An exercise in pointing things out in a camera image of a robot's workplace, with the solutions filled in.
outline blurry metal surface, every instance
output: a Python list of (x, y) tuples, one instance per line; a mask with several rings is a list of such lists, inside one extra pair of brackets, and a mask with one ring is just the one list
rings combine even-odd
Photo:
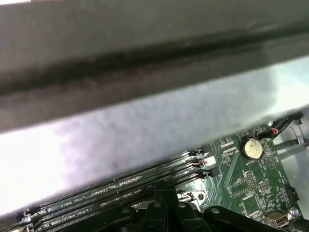
[(307, 105), (308, 7), (0, 7), (0, 215)]
[(304, 107), (308, 73), (298, 58), (3, 133), (0, 214)]

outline connector port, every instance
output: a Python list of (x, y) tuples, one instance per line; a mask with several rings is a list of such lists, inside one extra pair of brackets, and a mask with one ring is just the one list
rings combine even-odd
[(269, 224), (270, 226), (273, 226), (275, 228), (282, 228), (285, 225), (289, 224), (287, 214), (278, 211), (272, 211), (264, 215), (263, 218), (266, 224)]

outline black cable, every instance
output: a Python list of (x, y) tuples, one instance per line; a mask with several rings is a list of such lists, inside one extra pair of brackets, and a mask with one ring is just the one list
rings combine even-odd
[(275, 145), (275, 148), (278, 151), (278, 150), (283, 150), (283, 149), (286, 149), (288, 147), (295, 146), (295, 145), (299, 145), (297, 139), (288, 140), (288, 141), (285, 141), (281, 144), (277, 144), (277, 145)]
[(257, 137), (259, 139), (264, 139), (264, 138), (275, 139), (282, 133), (282, 131), (284, 131), (291, 124), (293, 120), (300, 120), (302, 116), (303, 116), (302, 113), (296, 113), (296, 114), (292, 114), (284, 118), (281, 118), (279, 120), (276, 120), (274, 121), (272, 128), (277, 129), (279, 133), (275, 134), (274, 131), (269, 130), (269, 131), (265, 131), (260, 134), (257, 134)]

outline red wire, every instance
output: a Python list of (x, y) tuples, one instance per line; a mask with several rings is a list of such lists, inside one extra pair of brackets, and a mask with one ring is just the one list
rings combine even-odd
[(279, 131), (276, 128), (272, 128), (271, 131), (274, 132), (274, 134), (279, 134)]

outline motherboard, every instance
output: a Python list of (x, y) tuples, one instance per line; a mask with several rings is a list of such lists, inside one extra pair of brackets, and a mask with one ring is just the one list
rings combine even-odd
[(23, 210), (16, 223), (6, 221), (3, 231), (58, 232), (117, 204), (138, 210), (154, 199), (159, 181), (172, 182), (179, 201), (196, 202), (201, 212), (217, 205), (281, 231), (296, 231), (293, 222), (302, 218), (299, 198), (272, 139), (262, 136), (269, 130), (263, 125), (241, 131), (69, 192)]
[[(268, 126), (259, 126), (197, 148), (206, 158), (214, 160), (211, 167), (218, 167), (221, 174), (197, 179), (178, 188), (204, 191), (206, 199), (202, 210), (218, 205), (270, 226), (294, 231), (288, 218), (301, 216), (298, 196), (289, 184), (272, 140), (260, 140), (263, 148), (260, 159), (245, 159), (239, 150), (243, 138), (265, 130), (268, 130)], [(286, 216), (280, 222), (275, 220), (290, 210), (294, 215)]]

